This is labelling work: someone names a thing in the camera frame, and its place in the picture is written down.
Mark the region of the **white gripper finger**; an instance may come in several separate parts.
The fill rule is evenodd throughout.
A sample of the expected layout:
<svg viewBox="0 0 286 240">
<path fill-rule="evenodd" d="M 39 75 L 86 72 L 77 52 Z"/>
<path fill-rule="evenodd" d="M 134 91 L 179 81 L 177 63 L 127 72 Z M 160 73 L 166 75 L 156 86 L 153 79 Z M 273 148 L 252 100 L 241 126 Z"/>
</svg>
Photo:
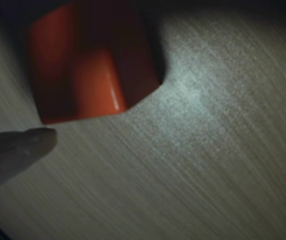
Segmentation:
<svg viewBox="0 0 286 240">
<path fill-rule="evenodd" d="M 49 154 L 57 144 L 57 131 L 31 128 L 0 133 L 0 185 Z"/>
</svg>

